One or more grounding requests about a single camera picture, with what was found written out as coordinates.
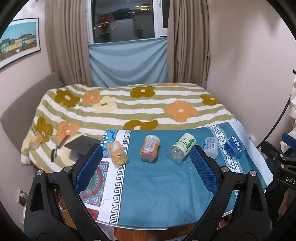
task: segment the cushion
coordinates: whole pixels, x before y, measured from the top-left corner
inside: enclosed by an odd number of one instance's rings
[[[62,86],[57,73],[52,73],[17,98],[0,117],[4,131],[19,152],[42,97],[48,90]]]

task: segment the picture frame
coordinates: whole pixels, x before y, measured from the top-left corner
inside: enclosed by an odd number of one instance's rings
[[[0,69],[40,50],[39,18],[13,20],[0,39]]]

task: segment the mandala pattern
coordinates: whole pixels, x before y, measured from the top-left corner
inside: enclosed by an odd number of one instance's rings
[[[83,195],[83,202],[101,206],[109,162],[101,161]]]
[[[103,158],[110,158],[107,151],[107,144],[111,141],[115,141],[117,132],[118,130],[106,130],[101,143],[101,146],[103,147]]]

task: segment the pink wall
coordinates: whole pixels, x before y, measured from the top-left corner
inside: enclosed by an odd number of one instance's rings
[[[208,3],[211,64],[207,91],[259,144],[290,96],[296,41],[266,0]],[[281,135],[291,129],[291,118],[286,113],[268,141],[279,147]]]
[[[29,0],[15,19],[39,17],[41,51],[23,57],[0,70],[0,115],[6,108],[32,85],[51,73],[44,26],[45,0]],[[0,125],[0,199],[14,222],[23,229],[23,207],[17,203],[20,188],[29,194],[35,169],[21,167],[20,153],[8,139]]]

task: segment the striped comforter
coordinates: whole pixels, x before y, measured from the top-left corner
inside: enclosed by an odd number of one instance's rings
[[[195,84],[159,83],[116,88],[70,85],[46,92],[23,141],[22,165],[35,164],[46,172],[73,165],[70,150],[62,147],[51,162],[51,151],[66,135],[106,142],[107,129],[182,130],[218,124],[234,116],[212,95]],[[36,132],[42,143],[31,149]]]

